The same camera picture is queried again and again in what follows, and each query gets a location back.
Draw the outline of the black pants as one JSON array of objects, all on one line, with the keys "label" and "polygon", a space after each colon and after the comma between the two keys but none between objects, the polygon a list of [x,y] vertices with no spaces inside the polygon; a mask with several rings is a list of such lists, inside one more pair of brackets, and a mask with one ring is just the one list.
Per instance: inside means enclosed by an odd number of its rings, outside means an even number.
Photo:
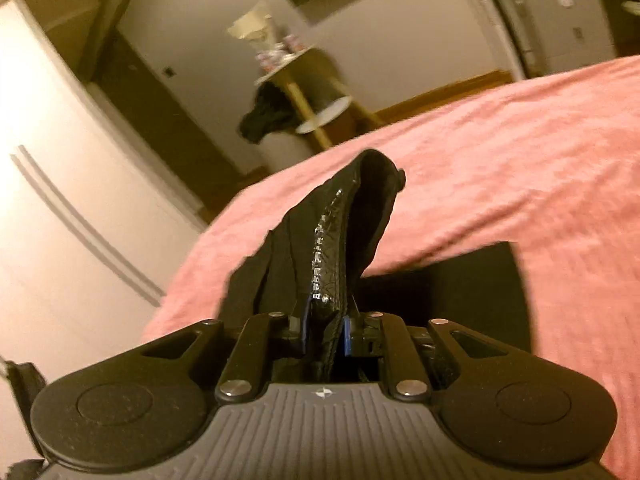
[{"label": "black pants", "polygon": [[218,318],[239,330],[255,314],[296,318],[306,382],[356,382],[344,318],[357,311],[400,316],[409,326],[446,318],[528,351],[529,312],[512,246],[499,242],[427,266],[365,276],[405,174],[367,150],[317,186],[232,273]]}]

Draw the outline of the white wardrobe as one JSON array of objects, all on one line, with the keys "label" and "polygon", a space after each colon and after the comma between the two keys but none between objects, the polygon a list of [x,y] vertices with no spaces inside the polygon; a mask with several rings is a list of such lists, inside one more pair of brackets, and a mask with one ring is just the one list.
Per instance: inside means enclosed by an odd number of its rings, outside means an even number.
[{"label": "white wardrobe", "polygon": [[202,225],[20,0],[1,8],[1,354],[47,380],[134,347]]}]

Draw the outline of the dark wooden door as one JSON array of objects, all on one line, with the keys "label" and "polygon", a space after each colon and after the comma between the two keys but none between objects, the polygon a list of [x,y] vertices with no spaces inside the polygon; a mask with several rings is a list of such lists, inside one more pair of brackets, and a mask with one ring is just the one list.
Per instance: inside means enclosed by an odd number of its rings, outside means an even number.
[{"label": "dark wooden door", "polygon": [[94,81],[144,144],[216,216],[239,191],[241,174],[119,33],[107,41]]}]

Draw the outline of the white round hamper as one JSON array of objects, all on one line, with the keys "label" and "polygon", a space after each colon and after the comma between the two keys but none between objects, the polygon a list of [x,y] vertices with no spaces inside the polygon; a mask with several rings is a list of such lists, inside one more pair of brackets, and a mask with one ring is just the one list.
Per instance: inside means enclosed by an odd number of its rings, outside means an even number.
[{"label": "white round hamper", "polygon": [[314,156],[314,151],[303,136],[288,131],[266,134],[256,148],[266,167],[273,174]]}]

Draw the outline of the black clothes pile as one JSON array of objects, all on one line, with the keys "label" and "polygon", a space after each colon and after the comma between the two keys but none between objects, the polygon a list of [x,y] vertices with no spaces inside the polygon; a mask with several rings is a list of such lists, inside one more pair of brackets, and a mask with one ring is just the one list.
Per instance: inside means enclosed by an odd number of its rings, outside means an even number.
[{"label": "black clothes pile", "polygon": [[288,96],[273,82],[261,84],[253,108],[245,114],[238,133],[250,144],[259,144],[269,133],[295,129],[300,124],[296,109]]}]

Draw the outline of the white round side table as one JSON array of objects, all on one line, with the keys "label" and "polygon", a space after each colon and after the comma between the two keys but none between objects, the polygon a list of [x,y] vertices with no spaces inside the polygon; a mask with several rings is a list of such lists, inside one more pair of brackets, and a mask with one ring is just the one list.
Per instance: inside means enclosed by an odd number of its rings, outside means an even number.
[{"label": "white round side table", "polygon": [[[288,97],[300,119],[295,133],[310,134],[311,144],[320,152],[385,125],[378,114],[356,98],[344,83],[333,58],[317,46],[289,54],[273,70],[258,77],[254,87],[259,88],[266,82],[274,84]],[[345,115],[349,116],[352,128],[331,136],[326,127]]]}]

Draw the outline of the pink ribbed bedspread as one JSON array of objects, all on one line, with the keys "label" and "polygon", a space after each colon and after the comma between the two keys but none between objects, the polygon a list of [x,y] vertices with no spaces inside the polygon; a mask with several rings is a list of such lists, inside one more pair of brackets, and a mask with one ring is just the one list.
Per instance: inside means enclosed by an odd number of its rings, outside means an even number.
[{"label": "pink ribbed bedspread", "polygon": [[508,240],[534,347],[605,386],[605,452],[639,474],[639,61],[509,84],[378,129],[241,192],[200,236],[142,337],[212,318],[231,273],[316,186],[366,148],[405,171],[370,274]]}]

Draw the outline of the grey cabinet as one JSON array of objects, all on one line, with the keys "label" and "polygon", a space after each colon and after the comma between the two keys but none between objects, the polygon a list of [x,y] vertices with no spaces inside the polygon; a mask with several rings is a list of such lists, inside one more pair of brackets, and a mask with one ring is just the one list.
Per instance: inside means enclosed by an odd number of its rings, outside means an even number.
[{"label": "grey cabinet", "polygon": [[529,45],[533,76],[577,70],[616,58],[602,0],[512,0]]}]

